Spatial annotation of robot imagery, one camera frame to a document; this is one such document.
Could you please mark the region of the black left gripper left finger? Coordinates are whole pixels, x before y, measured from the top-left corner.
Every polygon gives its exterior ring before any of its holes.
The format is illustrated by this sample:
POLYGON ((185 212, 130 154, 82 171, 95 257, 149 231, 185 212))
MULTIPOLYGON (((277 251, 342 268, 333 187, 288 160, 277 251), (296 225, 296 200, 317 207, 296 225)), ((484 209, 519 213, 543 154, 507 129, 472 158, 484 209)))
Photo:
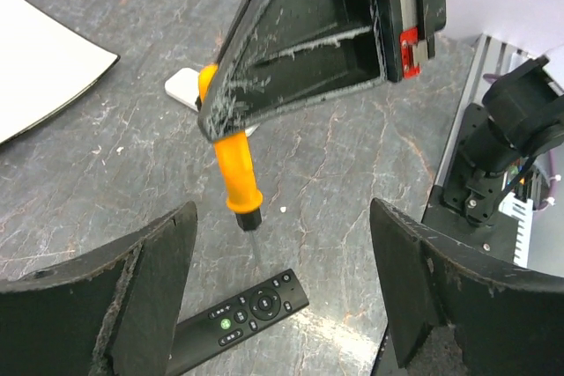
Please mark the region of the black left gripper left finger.
POLYGON ((193 202, 1 283, 3 375, 163 375, 197 236, 193 202))

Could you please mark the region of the white square plate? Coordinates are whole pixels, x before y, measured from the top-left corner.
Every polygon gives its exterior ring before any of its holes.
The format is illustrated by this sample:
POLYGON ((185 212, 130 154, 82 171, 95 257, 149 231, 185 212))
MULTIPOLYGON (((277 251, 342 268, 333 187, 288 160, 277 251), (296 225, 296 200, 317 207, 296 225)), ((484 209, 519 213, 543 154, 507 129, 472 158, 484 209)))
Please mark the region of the white square plate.
POLYGON ((60 112, 119 60, 27 0, 1 0, 1 141, 60 112))

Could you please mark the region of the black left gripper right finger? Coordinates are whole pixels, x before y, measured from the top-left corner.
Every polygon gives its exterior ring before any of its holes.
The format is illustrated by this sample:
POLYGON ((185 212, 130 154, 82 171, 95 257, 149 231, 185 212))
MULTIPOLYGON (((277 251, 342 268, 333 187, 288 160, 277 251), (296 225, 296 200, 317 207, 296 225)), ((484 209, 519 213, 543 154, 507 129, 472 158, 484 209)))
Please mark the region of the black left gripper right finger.
POLYGON ((563 280, 483 254, 373 199, 388 318, 378 374, 561 375, 563 280))

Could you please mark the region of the black remote control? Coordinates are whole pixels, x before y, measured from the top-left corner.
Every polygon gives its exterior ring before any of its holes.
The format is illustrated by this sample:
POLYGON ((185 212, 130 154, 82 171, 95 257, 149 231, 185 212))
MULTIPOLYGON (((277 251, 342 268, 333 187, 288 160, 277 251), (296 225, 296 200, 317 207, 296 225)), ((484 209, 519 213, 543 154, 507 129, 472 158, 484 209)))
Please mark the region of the black remote control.
POLYGON ((292 269, 177 324, 167 375, 182 375, 309 305, 292 269))

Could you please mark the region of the small white box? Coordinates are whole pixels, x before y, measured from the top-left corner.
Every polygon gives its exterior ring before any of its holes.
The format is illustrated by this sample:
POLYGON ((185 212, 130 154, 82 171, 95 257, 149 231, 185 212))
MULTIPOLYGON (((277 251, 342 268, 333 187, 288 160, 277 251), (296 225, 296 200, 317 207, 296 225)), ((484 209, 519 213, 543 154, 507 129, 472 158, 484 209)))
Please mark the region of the small white box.
MULTIPOLYGON (((200 75, 214 77, 217 68, 216 63, 204 67, 201 71, 182 68, 166 81, 165 91, 171 98, 199 113, 197 102, 200 100, 200 75)), ((234 99, 228 96, 218 97, 214 93, 206 98, 211 100, 211 106, 204 112, 204 126, 200 129, 208 141, 215 142, 241 131, 241 116, 233 114, 234 99)))

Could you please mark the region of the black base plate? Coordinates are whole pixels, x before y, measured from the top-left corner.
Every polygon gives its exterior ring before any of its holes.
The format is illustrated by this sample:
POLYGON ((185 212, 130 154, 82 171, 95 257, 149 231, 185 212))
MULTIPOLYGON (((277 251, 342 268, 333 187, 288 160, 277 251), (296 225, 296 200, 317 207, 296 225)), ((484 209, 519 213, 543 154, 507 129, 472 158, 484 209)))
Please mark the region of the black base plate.
POLYGON ((432 331, 453 325, 464 368, 484 375, 508 359, 502 332, 516 306, 494 293, 496 270, 513 264, 517 222, 494 208, 501 177, 471 190, 475 171, 456 153, 435 185, 422 223, 374 199, 370 230, 388 316, 391 356, 407 368, 432 331))

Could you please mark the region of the orange handle screwdriver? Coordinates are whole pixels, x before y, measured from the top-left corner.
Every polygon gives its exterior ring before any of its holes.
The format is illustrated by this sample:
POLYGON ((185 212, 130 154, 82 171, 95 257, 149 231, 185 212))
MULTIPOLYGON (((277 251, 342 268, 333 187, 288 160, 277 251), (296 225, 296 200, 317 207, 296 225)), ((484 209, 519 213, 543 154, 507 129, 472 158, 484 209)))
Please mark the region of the orange handle screwdriver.
POLYGON ((213 146, 226 186, 226 206, 235 215, 238 226, 249 233, 254 260, 259 268, 261 256, 254 231, 262 223, 260 207, 263 194, 256 183, 246 130, 225 137, 213 146))

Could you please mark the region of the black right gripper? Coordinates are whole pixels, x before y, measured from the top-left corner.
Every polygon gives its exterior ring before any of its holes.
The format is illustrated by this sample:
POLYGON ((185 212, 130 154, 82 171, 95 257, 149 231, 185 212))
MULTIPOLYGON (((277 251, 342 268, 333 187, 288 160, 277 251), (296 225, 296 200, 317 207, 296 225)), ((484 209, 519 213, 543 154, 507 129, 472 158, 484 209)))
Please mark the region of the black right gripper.
POLYGON ((302 107, 419 75, 446 0, 241 0, 198 125, 211 142, 302 107))

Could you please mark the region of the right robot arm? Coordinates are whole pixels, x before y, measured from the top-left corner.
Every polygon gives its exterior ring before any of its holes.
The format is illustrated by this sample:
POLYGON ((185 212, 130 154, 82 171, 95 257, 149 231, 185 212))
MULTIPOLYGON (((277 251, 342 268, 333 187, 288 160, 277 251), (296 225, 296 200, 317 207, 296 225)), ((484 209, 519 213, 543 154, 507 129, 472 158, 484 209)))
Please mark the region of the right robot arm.
MULTIPOLYGON (((243 231, 262 222, 263 196, 245 129, 265 120, 420 73, 435 56, 446 0, 241 0, 215 63, 198 75, 198 126, 214 144, 227 207, 243 231)), ((486 122, 455 153, 468 195, 446 200, 474 225, 489 220, 539 155, 563 143, 563 94, 546 55, 494 80, 483 98, 486 122), (529 158, 495 203, 470 211, 479 183, 529 158)))

